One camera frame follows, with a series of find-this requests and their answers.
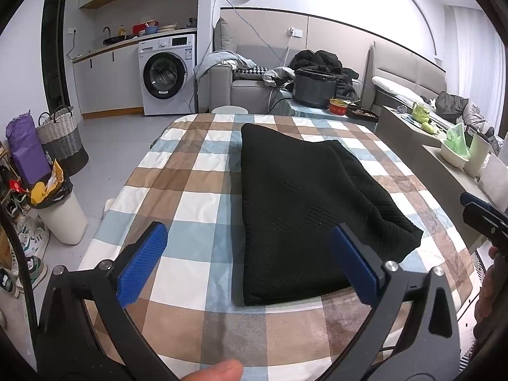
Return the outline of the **person's right hand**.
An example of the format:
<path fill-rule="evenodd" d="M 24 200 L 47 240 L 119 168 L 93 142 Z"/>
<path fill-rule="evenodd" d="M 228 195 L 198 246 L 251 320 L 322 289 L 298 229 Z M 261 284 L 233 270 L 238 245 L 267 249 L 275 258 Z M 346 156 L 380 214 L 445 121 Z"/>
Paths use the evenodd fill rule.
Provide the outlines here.
<path fill-rule="evenodd" d="M 474 338 L 480 339 L 485 324 L 483 322 L 492 314 L 493 306 L 501 293 L 507 279 L 507 258 L 499 248 L 491 246 L 488 255 L 493 264 L 488 268 L 479 292 L 479 298 L 474 308 Z"/>

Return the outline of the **person's left hand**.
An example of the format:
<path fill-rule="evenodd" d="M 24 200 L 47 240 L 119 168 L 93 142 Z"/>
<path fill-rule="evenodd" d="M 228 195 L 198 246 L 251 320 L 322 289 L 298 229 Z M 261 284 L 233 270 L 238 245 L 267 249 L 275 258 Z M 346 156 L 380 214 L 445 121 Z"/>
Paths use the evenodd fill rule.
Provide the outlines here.
<path fill-rule="evenodd" d="M 239 381 L 244 366 L 237 359 L 229 359 L 211 367 L 190 373 L 182 381 Z"/>

